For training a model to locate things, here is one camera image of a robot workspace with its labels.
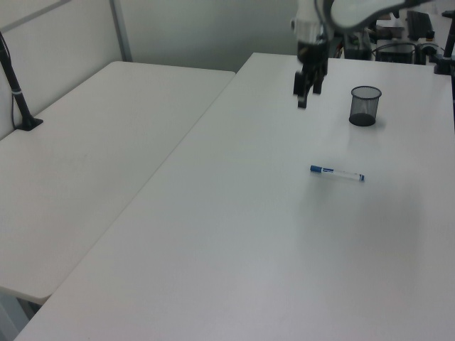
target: equipment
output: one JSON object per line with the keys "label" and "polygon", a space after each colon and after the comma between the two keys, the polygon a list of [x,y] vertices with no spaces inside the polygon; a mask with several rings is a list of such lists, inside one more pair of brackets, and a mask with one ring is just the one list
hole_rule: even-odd
{"label": "equipment", "polygon": [[371,60],[370,36],[365,30],[344,35],[344,58]]}
{"label": "equipment", "polygon": [[297,58],[301,72],[294,80],[299,107],[306,108],[308,93],[320,94],[327,75],[328,48],[333,32],[362,30],[379,16],[413,7],[430,0],[299,0],[299,10],[291,22],[298,40]]}
{"label": "equipment", "polygon": [[431,34],[434,36],[432,22],[429,20],[429,15],[426,13],[408,11],[407,27],[409,31],[409,39],[411,40],[426,38]]}
{"label": "equipment", "polygon": [[377,62],[412,64],[415,47],[411,43],[398,40],[378,40],[375,49]]}
{"label": "equipment", "polygon": [[17,106],[21,111],[22,115],[22,124],[15,127],[15,129],[30,131],[35,127],[43,123],[42,119],[36,119],[31,116],[25,98],[23,98],[21,87],[16,78],[16,74],[13,70],[13,65],[11,64],[11,56],[9,55],[9,50],[6,45],[6,42],[0,32],[0,63],[5,72],[6,78],[8,79],[9,86],[11,87],[11,93],[16,99]]}

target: pen holder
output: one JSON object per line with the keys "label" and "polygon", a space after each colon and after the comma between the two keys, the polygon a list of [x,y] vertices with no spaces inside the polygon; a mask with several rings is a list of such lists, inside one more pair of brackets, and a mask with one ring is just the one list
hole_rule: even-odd
{"label": "pen holder", "polygon": [[362,86],[355,87],[351,94],[353,102],[350,106],[349,122],[355,126],[372,126],[376,122],[382,92],[375,87]]}

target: electronic device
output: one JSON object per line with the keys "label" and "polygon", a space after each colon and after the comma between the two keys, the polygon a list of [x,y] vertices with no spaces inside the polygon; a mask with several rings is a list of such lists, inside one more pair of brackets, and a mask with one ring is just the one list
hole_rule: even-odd
{"label": "electronic device", "polygon": [[370,36],[366,31],[345,34],[343,39],[344,58],[371,60]]}
{"label": "electronic device", "polygon": [[429,32],[433,32],[432,22],[429,20],[429,15],[416,11],[407,12],[407,28],[409,31],[409,39],[419,40],[425,38]]}
{"label": "electronic device", "polygon": [[397,40],[378,40],[376,61],[412,64],[414,46],[400,44]]}

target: white wall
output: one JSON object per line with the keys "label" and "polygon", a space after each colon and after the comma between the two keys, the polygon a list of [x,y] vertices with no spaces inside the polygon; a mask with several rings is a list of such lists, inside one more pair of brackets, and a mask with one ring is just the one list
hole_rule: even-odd
{"label": "white wall", "polygon": [[[32,115],[121,60],[109,0],[72,0],[13,28],[4,38]],[[0,68],[0,139],[12,130],[10,106],[11,90]]]}
{"label": "white wall", "polygon": [[237,72],[253,52],[296,52],[297,0],[117,0],[117,10],[134,62]]}

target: black stand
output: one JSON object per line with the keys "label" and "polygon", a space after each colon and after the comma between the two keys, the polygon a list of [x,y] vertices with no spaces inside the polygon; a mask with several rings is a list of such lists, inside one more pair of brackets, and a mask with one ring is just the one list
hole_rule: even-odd
{"label": "black stand", "polygon": [[434,73],[437,75],[454,76],[455,60],[452,60],[452,53],[455,45],[455,18],[452,16],[449,36],[447,37],[446,48],[443,55],[436,55]]}
{"label": "black stand", "polygon": [[11,87],[11,92],[13,93],[14,98],[16,99],[17,106],[22,115],[22,124],[17,126],[16,129],[30,131],[33,128],[39,126],[43,123],[42,119],[36,119],[31,116],[25,98],[23,98],[21,87],[16,78],[16,74],[13,70],[13,65],[11,64],[11,58],[9,56],[8,49],[6,44],[4,44],[3,36],[0,33],[0,62],[1,66],[8,80],[9,86]]}

